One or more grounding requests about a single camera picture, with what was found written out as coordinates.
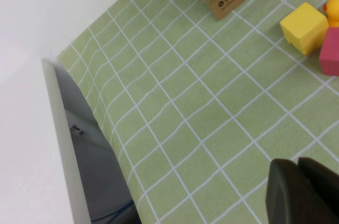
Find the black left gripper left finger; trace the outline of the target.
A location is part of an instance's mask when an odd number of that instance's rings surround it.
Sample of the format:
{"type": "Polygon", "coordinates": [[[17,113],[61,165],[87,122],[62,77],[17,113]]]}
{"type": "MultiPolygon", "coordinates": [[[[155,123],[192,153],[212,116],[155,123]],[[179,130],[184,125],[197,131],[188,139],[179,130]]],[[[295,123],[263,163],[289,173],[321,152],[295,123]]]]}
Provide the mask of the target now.
{"type": "Polygon", "coordinates": [[[274,159],[266,189],[269,223],[338,223],[338,203],[326,203],[298,162],[274,159]]]}

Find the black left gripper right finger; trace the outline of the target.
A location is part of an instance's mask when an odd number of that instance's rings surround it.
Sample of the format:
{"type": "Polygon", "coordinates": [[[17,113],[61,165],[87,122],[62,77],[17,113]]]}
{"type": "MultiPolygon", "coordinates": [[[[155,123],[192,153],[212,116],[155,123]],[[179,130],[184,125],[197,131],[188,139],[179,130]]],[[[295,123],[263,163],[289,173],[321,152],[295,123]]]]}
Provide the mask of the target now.
{"type": "Polygon", "coordinates": [[[326,203],[338,203],[338,174],[309,157],[300,157],[298,167],[326,203]]]}

